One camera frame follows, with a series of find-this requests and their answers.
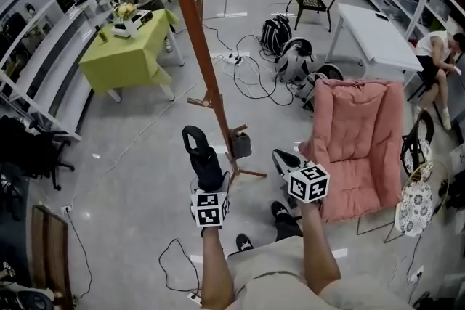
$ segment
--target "yellow tablecloth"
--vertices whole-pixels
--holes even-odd
[[[126,86],[169,85],[171,77],[157,63],[169,24],[178,18],[167,9],[154,11],[153,19],[137,30],[136,38],[121,38],[111,33],[113,24],[103,30],[108,42],[96,37],[79,62],[92,89],[103,93]]]

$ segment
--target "black shoe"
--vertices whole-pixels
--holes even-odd
[[[282,213],[289,214],[288,209],[284,206],[284,204],[279,203],[277,201],[273,202],[271,205],[271,213],[275,217],[275,219]]]
[[[238,246],[239,252],[243,252],[245,250],[254,249],[252,242],[245,234],[239,234],[235,238],[235,244]]]

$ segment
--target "pink cushion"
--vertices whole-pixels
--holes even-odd
[[[403,88],[390,81],[319,80],[313,133],[299,151],[331,174],[326,221],[400,201]]]

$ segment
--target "white tank top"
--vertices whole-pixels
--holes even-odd
[[[431,43],[431,38],[437,36],[442,40],[443,48],[441,52],[441,62],[446,61],[449,57],[450,49],[448,44],[448,32],[447,31],[434,31],[429,33],[425,37],[421,38],[415,48],[417,56],[430,56],[433,57],[433,46]]]

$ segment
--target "black backpack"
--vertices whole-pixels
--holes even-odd
[[[292,38],[289,19],[283,15],[277,15],[272,20],[266,20],[262,26],[262,39],[260,43],[270,52],[280,55],[281,47]]]

